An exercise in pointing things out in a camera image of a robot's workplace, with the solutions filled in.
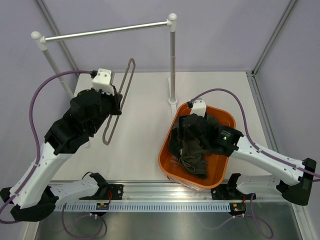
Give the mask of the dark green shorts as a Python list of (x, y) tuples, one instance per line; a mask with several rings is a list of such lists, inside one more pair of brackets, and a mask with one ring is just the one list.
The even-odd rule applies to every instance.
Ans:
[(209, 135), (210, 147), (201, 147), (195, 140), (180, 140), (178, 136), (178, 122), (174, 124), (170, 132), (168, 142), (169, 152), (178, 159), (179, 164), (187, 173), (196, 175), (199, 178), (207, 178), (207, 162), (205, 155), (220, 154), (223, 147), (213, 143), (210, 137), (215, 137), (218, 134), (218, 128), (222, 124), (211, 114), (204, 117), (212, 126), (212, 131)]

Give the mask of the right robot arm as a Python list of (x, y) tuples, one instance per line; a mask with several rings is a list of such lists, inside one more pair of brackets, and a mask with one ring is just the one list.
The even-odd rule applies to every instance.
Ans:
[(234, 173), (226, 186), (233, 199), (242, 194), (280, 195), (300, 206), (309, 203), (317, 163), (311, 158), (290, 158), (253, 142), (249, 136), (221, 124), (212, 115), (195, 113), (178, 118), (178, 139), (181, 142), (179, 162), (191, 174), (203, 176), (200, 167), (206, 155), (234, 157), (267, 172), (269, 175), (249, 176)]

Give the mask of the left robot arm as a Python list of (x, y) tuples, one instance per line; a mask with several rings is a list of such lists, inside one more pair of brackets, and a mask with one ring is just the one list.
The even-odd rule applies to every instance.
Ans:
[(109, 184), (99, 174), (50, 187), (60, 167), (98, 132), (109, 116), (119, 116), (123, 95), (108, 94), (94, 88), (85, 89), (70, 100), (70, 107), (56, 120), (44, 136), (21, 180), (13, 187), (2, 188), (0, 197), (12, 204), (14, 222), (38, 222), (47, 218), (57, 206), (81, 198), (100, 200), (109, 194)]

